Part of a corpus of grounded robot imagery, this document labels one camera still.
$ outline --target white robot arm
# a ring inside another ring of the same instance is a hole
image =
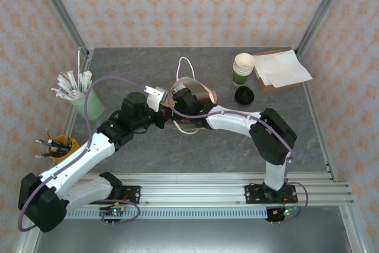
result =
[[[120,193],[115,191],[115,185],[120,185],[121,182],[110,173],[101,174],[97,179],[85,184],[78,186],[74,184],[97,163],[131,141],[135,130],[145,129],[151,124],[163,129],[169,119],[174,117],[175,120],[183,119],[174,114],[169,107],[161,104],[166,95],[162,89],[147,87],[145,91],[150,94],[148,98],[138,92],[129,93],[116,115],[117,118],[113,117],[103,122],[93,134],[91,145],[85,143],[70,157],[40,176],[36,177],[30,173],[22,180],[19,209],[39,184],[53,177],[33,198],[25,211],[43,232],[55,228],[67,212],[78,207],[98,200],[118,198]],[[247,113],[236,112],[215,104],[202,105],[187,88],[177,89],[174,100],[177,113],[209,114],[207,117],[191,120],[198,127],[229,130],[251,137],[259,153],[266,160],[264,195],[272,203],[282,202],[284,194],[281,193],[281,189],[285,184],[285,162],[289,152],[272,133],[255,120],[264,120],[270,124],[293,147],[296,135],[274,110]],[[85,149],[87,151],[81,159],[54,176],[54,173],[69,165]]]

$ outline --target white tissue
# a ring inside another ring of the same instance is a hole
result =
[[[293,50],[253,57],[255,73],[265,85],[279,88],[312,79],[307,69],[298,61]]]

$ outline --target floral pattern wallpaper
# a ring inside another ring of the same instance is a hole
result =
[[[69,105],[54,96],[59,72],[76,65],[77,48],[49,0],[0,0],[0,251],[18,243],[21,179],[50,168],[37,159],[45,128],[59,135]]]
[[[379,0],[335,0],[303,63],[341,181],[379,248]]]
[[[297,47],[321,0],[62,0],[95,47]]]

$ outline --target floor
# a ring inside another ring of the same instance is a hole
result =
[[[215,90],[218,103],[226,108],[242,111],[275,109],[297,134],[296,157],[290,171],[325,171],[325,162],[319,145],[303,87],[263,93],[251,75],[246,86],[255,94],[249,106],[234,100],[237,87],[232,82],[234,57],[243,52],[260,52],[263,48],[119,48],[95,49],[90,70],[93,78],[117,75],[143,85],[169,89],[175,82],[176,68],[181,56],[192,63],[197,80]],[[187,64],[182,64],[181,76],[191,76]],[[108,81],[95,87],[104,103],[103,115],[92,121],[93,128],[115,110],[136,87],[121,81]],[[84,143],[88,132],[84,119],[78,115],[72,136]],[[177,129],[151,127],[105,159],[91,172],[112,173],[173,173],[173,172],[264,172],[265,161],[260,157],[251,139],[222,130],[200,130],[196,135],[180,133]]]
[[[351,252],[338,207],[306,211],[281,226],[270,226],[263,219],[136,220],[115,227],[105,227],[100,220],[64,220],[40,234],[34,252]]]

